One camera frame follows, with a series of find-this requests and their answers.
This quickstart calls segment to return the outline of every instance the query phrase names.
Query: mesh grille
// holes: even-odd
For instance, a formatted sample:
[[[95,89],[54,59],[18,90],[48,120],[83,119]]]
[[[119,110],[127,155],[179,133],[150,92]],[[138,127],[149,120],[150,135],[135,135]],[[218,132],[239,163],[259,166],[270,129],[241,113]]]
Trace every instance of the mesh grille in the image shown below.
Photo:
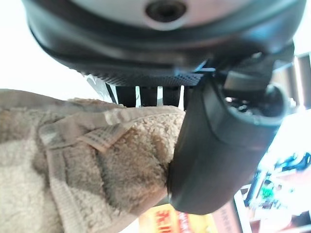
[[[202,74],[179,74],[176,76],[146,75],[134,72],[106,71],[81,72],[93,75],[104,82],[115,86],[195,86],[202,78]]]

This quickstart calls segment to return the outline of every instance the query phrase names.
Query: round opening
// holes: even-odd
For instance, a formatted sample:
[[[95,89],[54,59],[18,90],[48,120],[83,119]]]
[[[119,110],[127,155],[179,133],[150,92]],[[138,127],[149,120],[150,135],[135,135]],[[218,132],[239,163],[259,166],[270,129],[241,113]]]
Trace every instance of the round opening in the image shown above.
[[[150,3],[146,14],[157,22],[169,23],[181,18],[186,10],[185,4],[180,1],[160,0]]]

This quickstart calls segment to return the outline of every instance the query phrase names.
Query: fluffy towel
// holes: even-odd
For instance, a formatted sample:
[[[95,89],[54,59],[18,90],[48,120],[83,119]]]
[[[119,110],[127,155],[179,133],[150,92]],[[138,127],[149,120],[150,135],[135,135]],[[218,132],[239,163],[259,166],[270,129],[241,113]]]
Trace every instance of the fluffy towel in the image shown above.
[[[166,195],[184,112],[0,90],[0,233],[117,233]]]

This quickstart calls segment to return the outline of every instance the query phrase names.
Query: green object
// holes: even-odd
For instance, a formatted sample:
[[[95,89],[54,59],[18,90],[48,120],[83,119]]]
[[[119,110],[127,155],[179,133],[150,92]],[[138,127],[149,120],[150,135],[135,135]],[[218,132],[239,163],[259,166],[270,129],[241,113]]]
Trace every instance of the green object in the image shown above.
[[[263,199],[266,199],[266,198],[273,197],[274,196],[274,191],[273,191],[272,188],[262,187],[261,191],[260,191],[260,194],[261,194]]]

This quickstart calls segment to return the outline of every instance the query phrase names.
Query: beige towel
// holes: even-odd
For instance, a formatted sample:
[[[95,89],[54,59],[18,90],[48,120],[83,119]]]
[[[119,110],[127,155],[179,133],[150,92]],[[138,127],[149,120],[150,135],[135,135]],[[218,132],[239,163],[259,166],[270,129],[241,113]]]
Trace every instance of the beige towel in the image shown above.
[[[184,118],[0,91],[0,233],[117,233],[166,195]]]

